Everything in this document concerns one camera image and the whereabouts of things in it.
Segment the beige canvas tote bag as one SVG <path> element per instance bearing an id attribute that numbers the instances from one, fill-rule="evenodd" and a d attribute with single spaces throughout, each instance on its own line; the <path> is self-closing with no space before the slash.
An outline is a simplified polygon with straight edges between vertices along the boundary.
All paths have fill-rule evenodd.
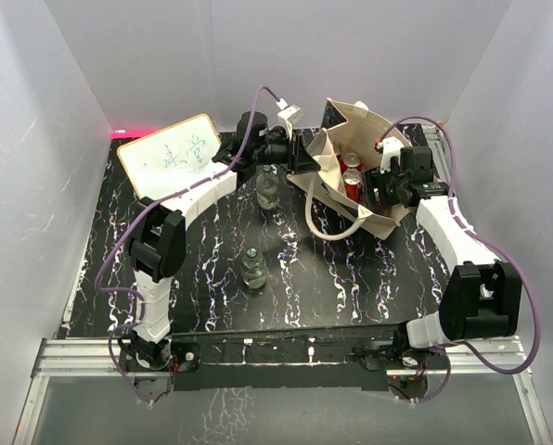
<path id="1" fill-rule="evenodd" d="M 329 98 L 320 130 L 308 147 L 311 159 L 318 163 L 318 171 L 288 176 L 306 193 L 304 216 L 310 232 L 327 241 L 341 240 L 360 229 L 379 239 L 387 238 L 408 215 L 408 209 L 401 204 L 368 202 L 367 194 L 381 193 L 383 187 L 376 179 L 368 181 L 367 173 L 388 172 L 391 157 L 408 145 L 393 123 L 363 102 L 350 104 Z M 327 234 L 317 228 L 313 220 L 315 199 L 352 225 L 338 234 Z"/>

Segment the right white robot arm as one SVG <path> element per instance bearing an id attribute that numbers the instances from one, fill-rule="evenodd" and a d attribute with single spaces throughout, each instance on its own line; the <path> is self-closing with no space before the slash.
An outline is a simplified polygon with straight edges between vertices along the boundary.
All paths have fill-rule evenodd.
<path id="1" fill-rule="evenodd" d="M 406 368 L 423 361 L 433 347 L 466 340 L 514 335 L 521 304 L 522 281 L 507 261 L 475 239 L 462 222 L 449 185 L 434 179 L 431 149 L 378 145 L 378 168 L 364 174 L 367 196 L 390 207 L 400 204 L 416 212 L 451 272 L 436 312 L 398 325 L 388 346 L 378 354 Z"/>

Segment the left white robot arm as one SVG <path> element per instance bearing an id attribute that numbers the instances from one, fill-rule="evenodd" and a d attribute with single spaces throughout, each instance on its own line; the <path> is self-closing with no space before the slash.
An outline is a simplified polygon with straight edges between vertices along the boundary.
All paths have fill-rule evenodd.
<path id="1" fill-rule="evenodd" d="M 171 359 L 170 291 L 186 257 L 188 226 L 261 165 L 291 174 L 318 171 L 293 129 L 301 115 L 299 107 L 286 106 L 270 128 L 264 114 L 245 112 L 235 135 L 222 140 L 209 116 L 199 114 L 119 148 L 138 196 L 138 223 L 126 247 L 139 294 L 137 325 L 119 344 L 139 365 L 160 370 Z"/>

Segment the clear glass bottle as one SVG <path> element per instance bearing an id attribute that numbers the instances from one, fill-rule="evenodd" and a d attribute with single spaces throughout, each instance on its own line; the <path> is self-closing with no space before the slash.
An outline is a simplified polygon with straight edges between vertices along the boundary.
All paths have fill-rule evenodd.
<path id="1" fill-rule="evenodd" d="M 257 248 L 247 248 L 241 260 L 242 279 L 250 290 L 262 288 L 266 283 L 266 260 Z"/>
<path id="2" fill-rule="evenodd" d="M 272 210 L 277 206 L 278 186 L 276 171 L 270 165 L 263 165 L 256 178 L 256 196 L 262 209 Z"/>

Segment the red cola can front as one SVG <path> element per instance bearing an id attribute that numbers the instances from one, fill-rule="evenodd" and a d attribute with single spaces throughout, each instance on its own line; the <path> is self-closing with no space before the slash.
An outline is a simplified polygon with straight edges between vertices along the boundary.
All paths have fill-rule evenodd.
<path id="1" fill-rule="evenodd" d="M 343 154 L 340 159 L 340 165 L 342 172 L 346 172 L 347 170 L 358 170 L 360 172 L 363 169 L 361 158 L 354 152 Z"/>

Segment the red cola can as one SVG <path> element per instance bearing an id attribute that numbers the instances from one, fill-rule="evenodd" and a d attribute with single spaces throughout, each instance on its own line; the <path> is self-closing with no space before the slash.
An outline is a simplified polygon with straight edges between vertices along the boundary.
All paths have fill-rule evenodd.
<path id="1" fill-rule="evenodd" d="M 343 154 L 340 159 L 340 165 L 342 172 L 346 172 L 347 170 L 358 170 L 360 172 L 363 169 L 361 158 L 354 152 Z"/>
<path id="2" fill-rule="evenodd" d="M 342 180 L 346 196 L 354 202 L 359 202 L 363 188 L 362 173 L 358 170 L 347 170 L 342 174 Z"/>

